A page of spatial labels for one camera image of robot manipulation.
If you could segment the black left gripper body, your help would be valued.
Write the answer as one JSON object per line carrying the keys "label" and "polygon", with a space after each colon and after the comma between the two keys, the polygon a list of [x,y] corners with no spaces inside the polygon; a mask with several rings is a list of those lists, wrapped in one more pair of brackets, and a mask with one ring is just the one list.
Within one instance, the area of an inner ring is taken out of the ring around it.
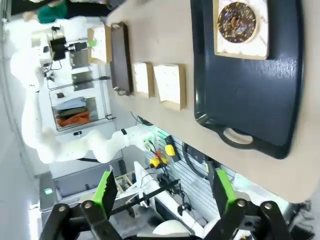
{"label": "black left gripper body", "polygon": [[68,44],[65,37],[56,38],[50,41],[52,51],[52,60],[59,61],[66,58],[67,52],[74,52],[76,47],[74,44]]}

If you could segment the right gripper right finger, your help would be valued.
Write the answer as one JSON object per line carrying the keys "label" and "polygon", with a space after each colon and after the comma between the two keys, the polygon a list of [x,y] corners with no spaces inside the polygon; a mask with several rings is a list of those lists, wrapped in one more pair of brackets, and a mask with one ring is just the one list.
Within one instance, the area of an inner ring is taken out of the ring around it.
{"label": "right gripper right finger", "polygon": [[208,165],[208,179],[219,220],[204,240],[293,240],[278,204],[273,200],[259,205],[239,198],[225,170]]}

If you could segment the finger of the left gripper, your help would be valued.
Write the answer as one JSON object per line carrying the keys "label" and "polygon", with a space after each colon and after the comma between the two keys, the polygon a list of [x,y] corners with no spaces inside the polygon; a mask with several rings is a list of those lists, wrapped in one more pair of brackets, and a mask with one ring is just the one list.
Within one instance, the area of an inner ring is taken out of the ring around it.
{"label": "finger of the left gripper", "polygon": [[81,50],[96,47],[96,46],[97,46],[96,41],[76,42],[74,44],[74,49],[75,51],[81,51]]}

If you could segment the white smiley print liner paper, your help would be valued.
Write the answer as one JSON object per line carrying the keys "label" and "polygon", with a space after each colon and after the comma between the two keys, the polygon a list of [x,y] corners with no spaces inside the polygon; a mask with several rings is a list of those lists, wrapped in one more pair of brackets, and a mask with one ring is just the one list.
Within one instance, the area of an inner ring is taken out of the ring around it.
{"label": "white smiley print liner paper", "polygon": [[91,57],[107,62],[105,27],[100,25],[89,29],[88,41],[91,47]]}
{"label": "white smiley print liner paper", "polygon": [[[221,10],[232,2],[241,2],[250,6],[257,19],[257,28],[253,37],[245,43],[231,43],[225,40],[218,29],[218,17]],[[267,0],[212,0],[214,54],[222,57],[266,60],[269,55],[269,15]]]}
{"label": "white smiley print liner paper", "polygon": [[161,102],[180,104],[180,74],[178,65],[156,65],[153,67]]}
{"label": "white smiley print liner paper", "polygon": [[134,64],[134,77],[136,83],[136,90],[140,93],[148,94],[148,72],[146,63]]}

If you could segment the chocolate glazed nut donut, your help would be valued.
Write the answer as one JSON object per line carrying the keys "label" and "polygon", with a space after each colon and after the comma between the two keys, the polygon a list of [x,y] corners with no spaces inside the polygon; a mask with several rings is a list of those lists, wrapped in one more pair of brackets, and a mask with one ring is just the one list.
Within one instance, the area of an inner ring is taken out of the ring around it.
{"label": "chocolate glazed nut donut", "polygon": [[217,19],[222,37],[230,43],[248,42],[258,27],[254,10],[247,4],[235,1],[226,5]]}

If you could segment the brown plastic serving tray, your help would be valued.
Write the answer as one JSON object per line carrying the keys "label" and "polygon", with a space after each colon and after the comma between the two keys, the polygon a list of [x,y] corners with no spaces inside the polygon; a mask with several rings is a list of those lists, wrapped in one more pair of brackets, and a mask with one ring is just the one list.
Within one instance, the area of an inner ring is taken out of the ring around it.
{"label": "brown plastic serving tray", "polygon": [[111,53],[112,88],[119,96],[129,96],[133,92],[133,74],[128,27],[123,21],[111,24]]}

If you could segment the black plastic serving tray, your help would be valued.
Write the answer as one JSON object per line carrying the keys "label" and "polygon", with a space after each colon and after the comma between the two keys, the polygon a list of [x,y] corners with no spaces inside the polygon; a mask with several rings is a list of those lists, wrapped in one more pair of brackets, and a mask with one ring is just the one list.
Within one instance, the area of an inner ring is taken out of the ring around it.
{"label": "black plastic serving tray", "polygon": [[302,0],[268,0],[269,57],[214,53],[213,0],[190,0],[194,117],[236,149],[288,156],[303,83]]}

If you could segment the person in green shirt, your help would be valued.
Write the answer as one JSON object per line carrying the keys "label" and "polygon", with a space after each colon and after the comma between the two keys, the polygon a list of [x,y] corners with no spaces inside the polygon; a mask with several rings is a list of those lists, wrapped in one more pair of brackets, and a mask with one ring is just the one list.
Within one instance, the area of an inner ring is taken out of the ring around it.
{"label": "person in green shirt", "polygon": [[26,11],[23,14],[25,22],[37,21],[40,24],[51,24],[56,20],[65,19],[67,16],[67,4],[65,0],[52,1],[36,11]]}

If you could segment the black round disc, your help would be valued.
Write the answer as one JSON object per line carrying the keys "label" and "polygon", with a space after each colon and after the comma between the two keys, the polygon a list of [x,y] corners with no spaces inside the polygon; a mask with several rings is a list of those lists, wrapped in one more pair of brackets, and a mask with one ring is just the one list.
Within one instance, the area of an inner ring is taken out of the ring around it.
{"label": "black round disc", "polygon": [[182,154],[184,157],[184,160],[186,164],[189,166],[189,168],[200,178],[208,180],[209,177],[199,170],[197,170],[193,164],[193,162],[190,160],[189,157],[192,157],[197,163],[202,164],[205,160],[205,155],[195,149],[194,147],[188,145],[187,143],[183,142],[182,143]]}

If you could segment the grey box with green light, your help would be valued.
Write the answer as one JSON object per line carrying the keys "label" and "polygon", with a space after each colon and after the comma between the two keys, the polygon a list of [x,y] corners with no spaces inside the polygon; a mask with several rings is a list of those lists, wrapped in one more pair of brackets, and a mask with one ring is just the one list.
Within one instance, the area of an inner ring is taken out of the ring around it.
{"label": "grey box with green light", "polygon": [[47,211],[58,202],[57,190],[52,173],[47,171],[39,176],[39,208]]}

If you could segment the yellow and orange plug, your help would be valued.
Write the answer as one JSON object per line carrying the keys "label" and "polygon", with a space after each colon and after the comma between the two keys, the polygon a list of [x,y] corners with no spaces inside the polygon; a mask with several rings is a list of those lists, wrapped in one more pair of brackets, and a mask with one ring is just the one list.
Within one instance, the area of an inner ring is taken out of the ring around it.
{"label": "yellow and orange plug", "polygon": [[151,168],[156,168],[156,169],[159,169],[159,168],[162,168],[163,166],[166,166],[167,163],[168,163],[168,161],[164,157],[161,157],[161,160],[159,160],[158,157],[153,157],[149,160],[149,166]]}

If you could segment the white dome lamp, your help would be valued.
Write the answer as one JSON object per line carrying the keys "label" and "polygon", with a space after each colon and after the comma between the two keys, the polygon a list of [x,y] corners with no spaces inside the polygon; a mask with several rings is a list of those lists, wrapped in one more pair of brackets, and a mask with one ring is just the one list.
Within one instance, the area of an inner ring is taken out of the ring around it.
{"label": "white dome lamp", "polygon": [[191,232],[178,220],[167,220],[159,224],[152,232],[160,236],[186,237]]}

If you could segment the olive folded cloth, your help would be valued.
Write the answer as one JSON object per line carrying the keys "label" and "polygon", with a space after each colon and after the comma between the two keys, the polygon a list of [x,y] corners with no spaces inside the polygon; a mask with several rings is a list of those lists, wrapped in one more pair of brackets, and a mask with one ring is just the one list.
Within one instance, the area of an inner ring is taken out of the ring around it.
{"label": "olive folded cloth", "polygon": [[60,110],[56,117],[61,119],[61,118],[67,118],[67,117],[72,117],[74,115],[86,112],[87,108],[86,107],[76,107],[76,108],[70,108],[70,109],[64,109]]}

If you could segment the orange folded cloth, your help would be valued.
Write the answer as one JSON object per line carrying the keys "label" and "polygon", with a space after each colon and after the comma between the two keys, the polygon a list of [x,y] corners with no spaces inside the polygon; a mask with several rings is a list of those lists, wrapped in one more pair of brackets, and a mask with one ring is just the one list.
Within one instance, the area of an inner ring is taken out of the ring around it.
{"label": "orange folded cloth", "polygon": [[78,113],[68,119],[65,120],[61,120],[58,119],[57,120],[57,124],[60,127],[65,127],[65,126],[69,126],[69,125],[83,125],[83,124],[88,124],[90,123],[90,117],[89,117],[89,113],[86,112],[82,112],[82,113]]}

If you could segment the white slat wall panel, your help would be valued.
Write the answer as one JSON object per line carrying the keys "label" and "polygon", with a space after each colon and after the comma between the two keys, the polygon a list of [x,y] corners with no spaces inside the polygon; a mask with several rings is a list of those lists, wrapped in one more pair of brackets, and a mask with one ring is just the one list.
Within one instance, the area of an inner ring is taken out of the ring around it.
{"label": "white slat wall panel", "polygon": [[[145,186],[150,177],[158,177],[154,182],[163,182],[164,184],[166,184],[167,181],[170,182],[179,179],[182,193],[186,197],[187,203],[190,204],[192,208],[191,215],[195,217],[200,224],[204,220],[209,222],[219,216],[219,211],[210,186],[208,162],[211,162],[216,168],[225,170],[231,182],[234,181],[236,172],[220,164],[214,159],[211,159],[205,154],[205,159],[202,164],[199,164],[189,156],[194,167],[204,175],[207,175],[208,180],[198,177],[189,168],[184,159],[182,143],[183,141],[165,131],[162,131],[161,129],[157,131],[155,147],[158,150],[158,155],[164,157],[167,160],[168,165],[165,167],[165,170],[161,168],[152,168],[150,175],[143,180],[142,185]],[[168,144],[173,145],[176,153],[175,156],[169,156],[166,154],[165,146]]]}

